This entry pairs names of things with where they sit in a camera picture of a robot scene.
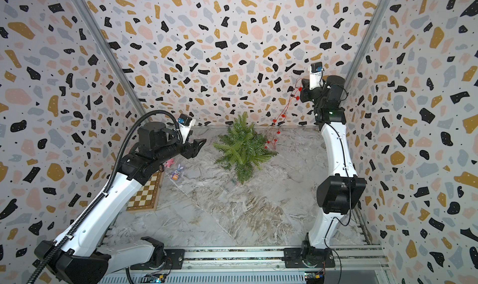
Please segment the red string lights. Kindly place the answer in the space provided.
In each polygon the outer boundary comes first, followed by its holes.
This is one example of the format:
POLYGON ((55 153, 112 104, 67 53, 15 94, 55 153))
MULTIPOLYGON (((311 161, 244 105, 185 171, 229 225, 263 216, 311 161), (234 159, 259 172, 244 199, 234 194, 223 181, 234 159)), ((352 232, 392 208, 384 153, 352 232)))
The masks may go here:
POLYGON ((276 149, 277 136, 281 134, 281 127, 286 123, 288 117, 288 111, 295 102, 300 100, 300 93, 302 92, 301 85, 302 78, 298 78, 294 85, 294 90, 289 92, 289 98, 287 99, 284 108, 274 119, 271 121, 271 125, 266 129, 265 137, 265 149, 276 149))

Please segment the small green christmas tree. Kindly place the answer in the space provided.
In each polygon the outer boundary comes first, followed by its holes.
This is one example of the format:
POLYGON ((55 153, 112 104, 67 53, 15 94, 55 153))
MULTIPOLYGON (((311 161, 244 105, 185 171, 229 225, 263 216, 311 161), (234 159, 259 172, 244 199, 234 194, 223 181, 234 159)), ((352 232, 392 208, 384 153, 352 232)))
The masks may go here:
POLYGON ((233 172, 235 180, 241 184, 253 178, 254 172, 262 164, 274 158, 278 153, 267 148, 265 135, 257 132, 255 126, 248 122, 246 113, 241 114, 227 134, 220 135, 214 148, 221 153, 215 164, 222 169, 233 172))

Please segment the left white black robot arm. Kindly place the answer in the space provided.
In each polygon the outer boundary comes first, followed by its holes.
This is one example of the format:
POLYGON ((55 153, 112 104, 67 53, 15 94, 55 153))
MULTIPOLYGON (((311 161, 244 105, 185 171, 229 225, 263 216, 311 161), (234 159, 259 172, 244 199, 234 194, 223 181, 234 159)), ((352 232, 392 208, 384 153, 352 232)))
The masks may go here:
POLYGON ((119 153, 108 183, 75 222, 56 239, 39 243, 34 251, 39 263, 28 282, 34 283, 43 269, 68 284, 97 284, 104 276, 133 265, 170 267, 164 244, 151 237, 116 247, 100 243, 119 212, 155 173, 163 171, 165 162, 177 155, 197 156, 206 140, 188 141, 194 124, 194 119, 181 115, 174 129, 161 122, 133 127, 138 143, 128 154, 119 153))

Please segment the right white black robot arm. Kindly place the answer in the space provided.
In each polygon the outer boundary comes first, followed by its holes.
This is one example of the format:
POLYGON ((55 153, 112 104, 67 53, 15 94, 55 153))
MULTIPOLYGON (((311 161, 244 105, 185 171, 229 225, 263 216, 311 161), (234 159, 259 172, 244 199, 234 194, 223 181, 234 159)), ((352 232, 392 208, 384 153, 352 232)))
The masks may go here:
POLYGON ((326 80, 318 73, 302 81, 300 100, 312 102, 314 117, 324 138, 329 167, 328 177, 317 187, 319 212, 312 229, 298 249, 284 250, 288 269, 334 267, 331 237, 342 219, 351 218, 352 209, 362 196, 366 180, 358 176, 346 142, 346 115, 341 107, 345 80, 336 75, 326 80))

